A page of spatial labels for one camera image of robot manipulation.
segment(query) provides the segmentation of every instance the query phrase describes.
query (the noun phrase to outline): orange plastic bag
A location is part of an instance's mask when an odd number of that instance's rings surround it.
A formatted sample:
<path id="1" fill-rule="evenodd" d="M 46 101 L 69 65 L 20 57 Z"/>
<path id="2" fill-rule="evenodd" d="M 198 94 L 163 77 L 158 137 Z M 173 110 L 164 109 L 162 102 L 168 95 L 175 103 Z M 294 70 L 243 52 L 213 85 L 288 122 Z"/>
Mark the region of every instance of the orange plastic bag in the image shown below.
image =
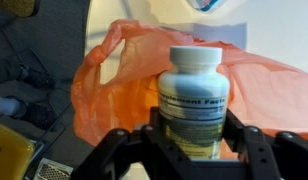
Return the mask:
<path id="1" fill-rule="evenodd" d="M 111 81 L 100 84 L 100 64 L 122 40 L 125 45 L 118 72 Z M 278 130 L 308 133 L 305 72 L 232 44 L 206 42 L 136 20 L 117 20 L 75 74 L 72 102 L 76 135 L 95 146 L 110 129 L 132 131 L 136 124 L 148 122 L 150 107 L 158 105 L 157 76 L 171 68 L 172 45 L 223 48 L 218 72 L 230 80 L 228 108 L 244 124 L 258 126 L 271 135 Z"/>

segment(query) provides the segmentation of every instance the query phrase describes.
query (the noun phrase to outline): white bottle cap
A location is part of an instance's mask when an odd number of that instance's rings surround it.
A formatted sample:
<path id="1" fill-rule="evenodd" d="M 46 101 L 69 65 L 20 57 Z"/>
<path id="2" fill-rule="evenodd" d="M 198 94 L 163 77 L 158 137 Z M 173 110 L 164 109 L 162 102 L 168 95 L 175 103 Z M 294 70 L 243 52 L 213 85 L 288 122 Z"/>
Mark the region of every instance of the white bottle cap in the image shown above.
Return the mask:
<path id="1" fill-rule="evenodd" d="M 172 46 L 170 59 L 175 65 L 215 65 L 222 61 L 222 48 Z"/>

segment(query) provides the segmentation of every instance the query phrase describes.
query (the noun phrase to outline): metal grate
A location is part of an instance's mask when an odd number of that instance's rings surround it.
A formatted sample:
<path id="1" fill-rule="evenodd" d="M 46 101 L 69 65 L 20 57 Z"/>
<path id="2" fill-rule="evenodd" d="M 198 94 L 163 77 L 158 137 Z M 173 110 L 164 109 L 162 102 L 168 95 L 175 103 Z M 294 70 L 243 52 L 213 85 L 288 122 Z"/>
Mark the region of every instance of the metal grate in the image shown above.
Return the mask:
<path id="1" fill-rule="evenodd" d="M 69 180 L 70 176 L 64 172 L 50 166 L 43 164 L 38 172 L 38 176 L 44 180 Z"/>

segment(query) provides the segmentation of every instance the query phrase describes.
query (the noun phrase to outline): yellow object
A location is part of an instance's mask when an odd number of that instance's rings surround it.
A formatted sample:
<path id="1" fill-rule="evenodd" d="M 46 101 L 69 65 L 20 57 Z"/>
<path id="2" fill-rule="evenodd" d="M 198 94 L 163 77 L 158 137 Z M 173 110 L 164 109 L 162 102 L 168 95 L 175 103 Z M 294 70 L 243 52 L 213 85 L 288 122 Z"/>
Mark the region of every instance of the yellow object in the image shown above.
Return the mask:
<path id="1" fill-rule="evenodd" d="M 18 17 L 29 17 L 37 12 L 38 0 L 0 0 L 0 9 Z"/>
<path id="2" fill-rule="evenodd" d="M 21 134 L 0 124 L 0 179 L 21 180 L 26 172 L 34 145 Z"/>

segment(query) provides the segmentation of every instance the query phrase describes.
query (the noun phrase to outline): supplement bottle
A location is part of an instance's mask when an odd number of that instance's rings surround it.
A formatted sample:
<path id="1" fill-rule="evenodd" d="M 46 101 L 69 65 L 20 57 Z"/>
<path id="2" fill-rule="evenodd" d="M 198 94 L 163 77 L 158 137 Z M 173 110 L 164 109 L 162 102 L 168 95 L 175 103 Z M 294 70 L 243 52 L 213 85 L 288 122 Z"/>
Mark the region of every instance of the supplement bottle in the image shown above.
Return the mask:
<path id="1" fill-rule="evenodd" d="M 229 81 L 216 71 L 222 49 L 172 46 L 173 68 L 159 76 L 163 132 L 193 161 L 217 159 Z"/>

